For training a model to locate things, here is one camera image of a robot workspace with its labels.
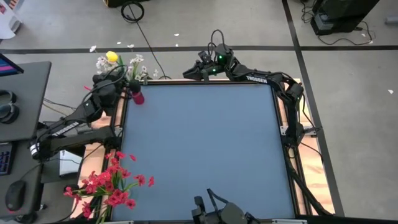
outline computer mouse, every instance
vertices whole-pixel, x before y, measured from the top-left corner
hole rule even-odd
[[[26,182],[17,180],[12,183],[6,193],[6,207],[10,211],[19,210],[24,204]]]

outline headphones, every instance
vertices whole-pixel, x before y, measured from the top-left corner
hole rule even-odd
[[[17,101],[17,96],[11,91],[0,90],[0,96],[3,95],[9,95],[10,100],[8,104],[0,104],[0,123],[11,124],[19,115],[19,108],[14,105]]]

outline yellow flower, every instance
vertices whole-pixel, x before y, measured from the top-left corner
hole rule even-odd
[[[118,55],[115,52],[107,52],[106,57],[108,58],[109,62],[116,62],[118,60]]]

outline flower bouquet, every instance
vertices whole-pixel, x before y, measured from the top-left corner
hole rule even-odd
[[[95,171],[93,171],[88,179],[82,180],[84,184],[82,188],[65,188],[64,195],[76,199],[76,204],[85,197],[108,197],[102,204],[106,206],[105,210],[99,209],[93,212],[96,205],[90,205],[87,202],[83,203],[83,216],[87,219],[90,218],[92,213],[99,212],[96,223],[103,223],[106,216],[110,215],[111,209],[118,205],[125,205],[131,210],[134,209],[136,201],[134,199],[129,199],[130,189],[132,187],[146,185],[145,176],[135,175],[133,178],[130,178],[131,173],[120,166],[120,159],[124,159],[126,155],[121,152],[117,152],[116,155],[117,157],[113,157],[113,153],[105,155],[105,158],[110,161],[111,166],[100,175],[96,175]],[[133,155],[130,155],[130,159],[136,161]],[[150,177],[147,186],[151,187],[154,184],[154,177]]]

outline keyboard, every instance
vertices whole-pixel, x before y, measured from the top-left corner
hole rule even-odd
[[[11,172],[14,158],[12,149],[11,143],[0,144],[0,175],[8,175]]]

